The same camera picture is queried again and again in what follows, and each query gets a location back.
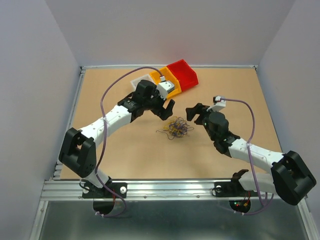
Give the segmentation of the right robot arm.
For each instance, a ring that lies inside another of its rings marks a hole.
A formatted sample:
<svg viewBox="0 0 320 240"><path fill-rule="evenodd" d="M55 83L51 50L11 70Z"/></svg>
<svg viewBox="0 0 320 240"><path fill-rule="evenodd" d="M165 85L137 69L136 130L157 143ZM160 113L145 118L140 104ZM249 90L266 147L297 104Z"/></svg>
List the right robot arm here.
<svg viewBox="0 0 320 240"><path fill-rule="evenodd" d="M246 191L264 192L279 196L290 205L297 205L317 184L301 156L295 151L287 153L268 150L251 144L229 130L229 121L221 112L223 103L213 106L197 103L186 108L186 118L201 125L215 149L230 158L248 162L263 173L243 169L235 173L230 182L231 192L242 195Z"/></svg>

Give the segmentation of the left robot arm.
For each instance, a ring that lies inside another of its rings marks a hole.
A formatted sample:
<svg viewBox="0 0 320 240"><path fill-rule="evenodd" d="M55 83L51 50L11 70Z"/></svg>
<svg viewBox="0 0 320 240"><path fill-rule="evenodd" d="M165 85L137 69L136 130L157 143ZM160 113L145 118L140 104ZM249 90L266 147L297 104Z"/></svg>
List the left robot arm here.
<svg viewBox="0 0 320 240"><path fill-rule="evenodd" d="M102 161L97 157L96 148L106 147L107 138L118 129L132 123L145 111L151 111L161 120L173 115L174 100L164 107L167 96L175 89L175 85L167 80L155 84L142 79L135 91L120 100L112 110L103 113L95 122L80 129L70 128L66 131L59 161L90 185L85 193L93 193L96 198L121 198L122 194L111 189L111 178L99 170Z"/></svg>

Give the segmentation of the red plastic bin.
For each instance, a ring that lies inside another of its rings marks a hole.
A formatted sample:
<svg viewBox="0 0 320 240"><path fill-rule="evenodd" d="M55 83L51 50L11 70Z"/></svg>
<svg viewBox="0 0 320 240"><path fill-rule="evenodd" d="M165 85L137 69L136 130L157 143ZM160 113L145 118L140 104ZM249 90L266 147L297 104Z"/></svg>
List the red plastic bin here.
<svg viewBox="0 0 320 240"><path fill-rule="evenodd" d="M196 72L184 59L171 63L167 67L178 79L182 92L188 91L199 84Z"/></svg>

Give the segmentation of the yellow plastic bin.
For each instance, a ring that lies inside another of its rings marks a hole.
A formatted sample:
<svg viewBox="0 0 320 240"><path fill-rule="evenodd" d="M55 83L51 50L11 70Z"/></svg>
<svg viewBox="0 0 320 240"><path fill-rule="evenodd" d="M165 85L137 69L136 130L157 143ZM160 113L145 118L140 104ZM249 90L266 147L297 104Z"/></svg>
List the yellow plastic bin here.
<svg viewBox="0 0 320 240"><path fill-rule="evenodd" d="M164 75L166 81L170 81L174 84L174 90L168 94L167 99L171 99L180 94L182 92L180 83L175 75L169 70L169 68L165 66L162 67L159 71ZM157 85L161 82L160 74L158 71L153 71L149 75Z"/></svg>

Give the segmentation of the white plastic bin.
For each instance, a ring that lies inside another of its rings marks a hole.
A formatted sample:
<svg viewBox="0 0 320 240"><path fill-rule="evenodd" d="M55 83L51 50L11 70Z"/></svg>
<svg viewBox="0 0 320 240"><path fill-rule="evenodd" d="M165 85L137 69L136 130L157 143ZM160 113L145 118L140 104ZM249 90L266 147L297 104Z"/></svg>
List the white plastic bin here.
<svg viewBox="0 0 320 240"><path fill-rule="evenodd" d="M130 81L130 84L131 84L131 86L132 86L133 91L136 90L137 85L138 85L138 83L139 83L141 80L147 80L147 81L150 81L150 82L152 82L152 83L155 83L154 80L153 80L153 78L152 78L149 74L145 74L145 75L143 75L143 76L141 76L141 77L138 77L138 78Z"/></svg>

